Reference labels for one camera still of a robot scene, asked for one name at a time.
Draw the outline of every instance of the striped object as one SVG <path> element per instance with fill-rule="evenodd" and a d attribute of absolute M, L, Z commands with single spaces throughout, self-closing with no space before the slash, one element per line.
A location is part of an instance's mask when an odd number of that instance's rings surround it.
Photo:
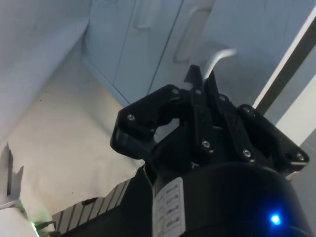
<path fill-rule="evenodd" d="M 60 231 L 61 234 L 64 234 L 114 207 L 119 206 L 129 181 L 130 180 L 117 185 L 107 197 L 100 197 L 95 202 L 86 206 L 82 205 L 80 202 L 53 215 L 53 220 L 56 221 L 57 224 L 57 230 Z"/>

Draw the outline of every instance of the white label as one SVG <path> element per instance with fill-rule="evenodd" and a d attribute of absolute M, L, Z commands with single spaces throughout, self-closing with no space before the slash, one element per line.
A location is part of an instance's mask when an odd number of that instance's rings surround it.
<path fill-rule="evenodd" d="M 153 237 L 178 237 L 186 231 L 183 180 L 163 187 L 153 202 Z"/>

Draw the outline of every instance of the white cabinet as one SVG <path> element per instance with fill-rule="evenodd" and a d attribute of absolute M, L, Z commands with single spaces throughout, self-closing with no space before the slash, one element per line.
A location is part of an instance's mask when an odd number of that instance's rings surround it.
<path fill-rule="evenodd" d="M 86 60 L 113 83 L 135 0 L 94 0 L 85 35 Z"/>
<path fill-rule="evenodd" d="M 182 86 L 213 4 L 213 0 L 184 0 L 150 92 L 167 84 Z"/>
<path fill-rule="evenodd" d="M 115 88 L 129 102 L 148 94 L 182 0 L 137 0 Z"/>
<path fill-rule="evenodd" d="M 315 0 L 217 0 L 195 63 L 203 67 L 217 43 L 236 49 L 236 56 L 214 68 L 219 91 L 235 105 L 254 104 L 315 17 L 315 5 Z"/>

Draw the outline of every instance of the black plastic part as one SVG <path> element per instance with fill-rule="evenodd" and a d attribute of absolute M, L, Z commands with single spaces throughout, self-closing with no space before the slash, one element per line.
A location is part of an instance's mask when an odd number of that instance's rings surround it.
<path fill-rule="evenodd" d="M 273 170 L 230 162 L 203 167 L 182 179 L 184 237 L 312 236 L 292 186 Z M 271 222 L 274 214 L 280 225 Z"/>
<path fill-rule="evenodd" d="M 190 91 L 167 85 L 122 109 L 111 138 L 117 152 L 145 160 L 154 197 L 183 178 L 183 236 L 312 236 L 285 179 L 307 154 L 251 106 L 219 94 L 213 73 L 203 83 L 191 65 L 186 80 Z M 156 143 L 156 129 L 172 119 L 179 127 Z M 278 229 L 273 212 L 282 217 Z"/>

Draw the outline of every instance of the white object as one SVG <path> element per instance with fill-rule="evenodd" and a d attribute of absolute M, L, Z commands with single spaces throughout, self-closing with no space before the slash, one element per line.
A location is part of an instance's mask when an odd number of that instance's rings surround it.
<path fill-rule="evenodd" d="M 18 208 L 0 210 L 0 233 L 8 237 L 39 237 L 34 225 Z"/>
<path fill-rule="evenodd" d="M 236 56 L 214 68 L 219 91 L 236 106 L 254 104 L 310 25 L 315 5 L 315 0 L 218 0 L 197 44 L 197 60 L 209 60 L 214 42 L 235 49 Z"/>
<path fill-rule="evenodd" d="M 93 0 L 85 35 L 85 56 L 102 74 L 102 83 L 114 82 L 135 0 Z"/>
<path fill-rule="evenodd" d="M 307 31 L 307 29 L 309 28 L 309 26 L 311 25 L 311 23 L 313 22 L 313 20 L 316 17 L 316 2 L 315 1 L 299 1 L 299 3 L 303 3 L 305 5 L 308 5 L 308 3 L 314 3 L 314 6 L 311 8 L 312 11 L 310 12 L 310 14 L 308 15 L 306 21 L 304 22 L 304 24 L 302 25 L 301 29 L 299 30 L 298 34 L 296 35 L 296 37 L 294 38 L 292 44 L 290 45 L 290 47 L 287 49 L 286 53 L 284 54 L 283 58 L 281 59 L 280 63 L 278 64 L 277 68 L 275 69 L 275 71 L 273 72 L 273 74 L 271 75 L 271 77 L 269 78 L 267 84 L 265 85 L 265 87 L 263 88 L 263 90 L 260 92 L 258 98 L 256 99 L 255 103 L 254 103 L 254 107 L 257 107 L 258 104 L 260 103 L 260 101 L 262 100 L 263 96 L 265 95 L 265 93 L 268 91 L 268 89 L 270 88 L 270 86 L 272 85 L 272 83 L 274 82 L 274 80 L 276 79 L 276 77 L 278 76 L 279 72 L 281 71 L 281 69 L 284 67 L 286 61 L 289 59 L 290 55 L 293 53 L 295 47 L 298 45 L 298 43 L 300 42 L 301 38 L 303 37 L 303 35 L 305 34 L 305 32 Z"/>
<path fill-rule="evenodd" d="M 109 146 L 121 106 L 80 63 L 80 43 L 9 137 L 14 171 L 24 167 L 20 199 L 33 222 L 106 197 L 142 165 Z"/>
<path fill-rule="evenodd" d="M 0 1 L 0 143 L 83 34 L 89 7 L 90 0 Z"/>
<path fill-rule="evenodd" d="M 276 124 L 298 146 L 316 128 L 315 61 L 316 46 L 265 114 L 269 121 Z"/>
<path fill-rule="evenodd" d="M 183 180 L 164 186 L 153 202 L 153 237 L 178 237 L 186 231 Z"/>
<path fill-rule="evenodd" d="M 114 81 L 114 87 L 129 103 L 147 95 L 181 3 L 182 0 L 136 1 L 131 20 L 134 25 L 128 29 Z"/>

